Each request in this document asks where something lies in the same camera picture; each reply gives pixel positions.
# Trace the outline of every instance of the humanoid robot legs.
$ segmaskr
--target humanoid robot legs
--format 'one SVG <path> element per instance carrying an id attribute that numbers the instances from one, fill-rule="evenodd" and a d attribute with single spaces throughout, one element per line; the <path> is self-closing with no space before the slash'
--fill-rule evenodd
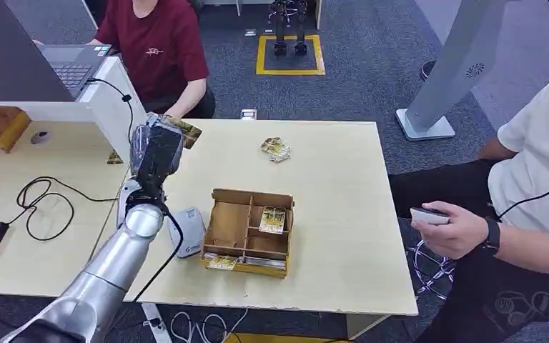
<path id="1" fill-rule="evenodd" d="M 297 42 L 295 44 L 296 55 L 304 56 L 307 53 L 305 43 L 306 10 L 307 0 L 276 0 L 270 5 L 269 19 L 274 17 L 274 32 L 277 35 L 277 42 L 274 45 L 274 54 L 284 56 L 287 54 L 285 43 L 285 27 L 291 27 L 291 17 L 297 15 Z"/>

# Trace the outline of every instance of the wooden box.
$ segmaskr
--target wooden box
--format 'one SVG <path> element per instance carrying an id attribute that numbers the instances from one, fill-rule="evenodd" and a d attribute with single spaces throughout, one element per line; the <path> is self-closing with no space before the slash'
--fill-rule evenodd
<path id="1" fill-rule="evenodd" d="M 232 189 L 214 189 L 212 197 L 215 204 L 203 241 L 203 265 L 209 267 L 214 255 L 235 257 L 233 271 L 285 278 L 289 268 L 293 197 Z M 266 206 L 285 209 L 282 234 L 259 230 Z M 261 259 L 276 266 L 263 265 Z"/>

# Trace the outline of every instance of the robotic arm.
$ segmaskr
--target robotic arm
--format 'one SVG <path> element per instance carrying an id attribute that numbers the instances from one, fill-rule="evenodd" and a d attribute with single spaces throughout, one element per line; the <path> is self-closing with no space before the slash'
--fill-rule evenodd
<path id="1" fill-rule="evenodd" d="M 104 341 L 164 217 L 172 218 L 162 185 L 178 169 L 183 139 L 178 127 L 158 116 L 136 128 L 132 178 L 119 195 L 117 230 L 60 297 L 0 342 Z"/>

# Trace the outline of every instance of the person's hand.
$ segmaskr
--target person's hand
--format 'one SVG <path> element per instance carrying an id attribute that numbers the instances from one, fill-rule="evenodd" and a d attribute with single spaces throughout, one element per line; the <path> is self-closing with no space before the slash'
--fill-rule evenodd
<path id="1" fill-rule="evenodd" d="M 446 202 L 431 202 L 423 204 L 422 207 L 435 209 L 450 216 L 450 223 L 446 225 L 431 225 L 418 221 L 411 223 L 412 227 L 421 233 L 426 245 L 443 257 L 459 259 L 487 239 L 487 222 L 467 209 Z"/>

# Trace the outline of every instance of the desk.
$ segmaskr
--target desk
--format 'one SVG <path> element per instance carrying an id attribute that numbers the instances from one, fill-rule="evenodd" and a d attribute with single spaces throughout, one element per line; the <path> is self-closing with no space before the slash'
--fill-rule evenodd
<path id="1" fill-rule="evenodd" d="M 32 145 L 38 131 L 51 132 L 42 145 Z M 107 165 L 112 148 L 92 123 L 32 122 L 10 154 L 0 150 L 0 221 L 9 221 L 21 208 L 16 195 L 30 180 L 56 177 L 94 198 L 114 198 L 127 168 Z M 45 189 L 37 184 L 33 199 Z M 75 209 L 70 227 L 49 242 L 33 240 L 26 233 L 26 218 L 14 222 L 0 245 L 0 294 L 57 297 L 87 263 L 112 203 L 89 202 L 54 184 L 53 192 L 68 197 Z M 40 237 L 58 232 L 68 221 L 70 209 L 63 199 L 47 197 L 39 204 L 31 230 Z"/>
<path id="2" fill-rule="evenodd" d="M 172 260 L 141 302 L 348 314 L 356 337 L 391 314 L 416 315 L 375 123 L 188 120 L 203 130 L 164 183 L 172 211 L 196 206 L 209 222 L 214 188 L 293 195 L 290 272 L 285 279 L 205 269 Z M 291 159 L 274 164 L 259 147 L 280 136 Z M 100 244 L 115 230 L 113 212 Z M 167 229 L 152 242 L 127 300 L 172 253 Z"/>

